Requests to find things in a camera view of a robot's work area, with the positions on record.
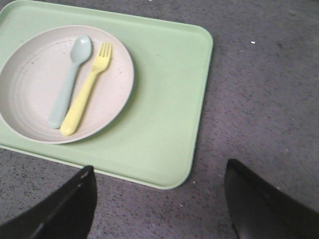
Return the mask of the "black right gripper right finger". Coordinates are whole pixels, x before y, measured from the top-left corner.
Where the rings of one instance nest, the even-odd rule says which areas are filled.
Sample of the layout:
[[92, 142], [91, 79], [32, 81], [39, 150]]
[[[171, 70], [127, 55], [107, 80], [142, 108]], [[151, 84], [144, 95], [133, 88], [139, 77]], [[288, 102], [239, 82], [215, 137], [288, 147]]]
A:
[[319, 214], [229, 159], [225, 196], [239, 239], [317, 239]]

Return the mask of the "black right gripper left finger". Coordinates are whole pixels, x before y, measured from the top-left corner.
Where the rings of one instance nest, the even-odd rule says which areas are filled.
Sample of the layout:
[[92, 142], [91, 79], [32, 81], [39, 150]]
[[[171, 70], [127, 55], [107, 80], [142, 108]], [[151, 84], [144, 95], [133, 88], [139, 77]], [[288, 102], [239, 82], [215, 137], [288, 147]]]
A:
[[97, 205], [94, 169], [85, 166], [33, 208], [1, 225], [2, 239], [85, 239]]

